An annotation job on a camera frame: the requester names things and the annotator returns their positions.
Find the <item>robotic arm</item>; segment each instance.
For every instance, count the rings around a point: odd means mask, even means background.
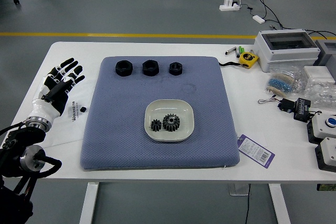
[[[30,197],[36,180],[55,173],[62,165],[61,161],[47,157],[42,147],[36,144],[44,140],[54,119],[62,115],[70,90],[85,78],[79,76],[82,66],[77,64],[71,58],[54,67],[39,85],[28,118],[0,131],[2,135],[18,127],[8,134],[0,149],[0,224],[25,223],[33,215]],[[45,163],[53,167],[41,173]],[[12,191],[4,186],[3,176],[22,179]],[[20,194],[27,182],[25,192]]]

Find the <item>pen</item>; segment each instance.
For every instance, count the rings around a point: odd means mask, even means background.
[[[228,55],[228,54],[231,54],[233,51],[236,51],[237,50],[237,47],[233,47],[227,51],[225,51],[225,54]]]

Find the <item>robot finger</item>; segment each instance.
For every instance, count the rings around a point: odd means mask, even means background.
[[[83,71],[82,66],[76,66],[76,68],[67,76],[64,76],[62,80],[67,81],[69,78],[75,81],[78,75]]]
[[[76,65],[78,64],[78,61],[74,61],[73,63],[71,63],[69,66],[62,68],[58,74],[54,77],[54,81],[56,83],[59,83],[62,78],[72,69],[74,68]]]
[[[69,93],[71,91],[71,89],[80,81],[84,80],[85,76],[80,76],[77,79],[74,80],[74,82],[72,83],[72,85],[65,91],[66,93]]]
[[[75,59],[74,58],[70,58],[67,59],[66,61],[62,62],[59,66],[55,66],[48,74],[48,76],[54,78],[59,71],[61,71],[62,68],[64,68],[65,66],[71,64]]]

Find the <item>table leg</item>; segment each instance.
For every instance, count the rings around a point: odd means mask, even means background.
[[[290,224],[290,219],[280,184],[268,184],[278,224]]]
[[[231,196],[248,196],[249,184],[228,184]]]
[[[85,193],[85,199],[79,224],[91,224],[94,206],[96,205],[99,182],[89,182]]]

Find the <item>gray box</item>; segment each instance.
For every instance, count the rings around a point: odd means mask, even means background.
[[[336,55],[331,55],[325,66],[334,80],[336,80]]]
[[[314,62],[313,66],[326,66],[331,55],[336,55],[336,41],[318,39],[315,43],[321,49],[321,52],[318,56],[318,59]]]

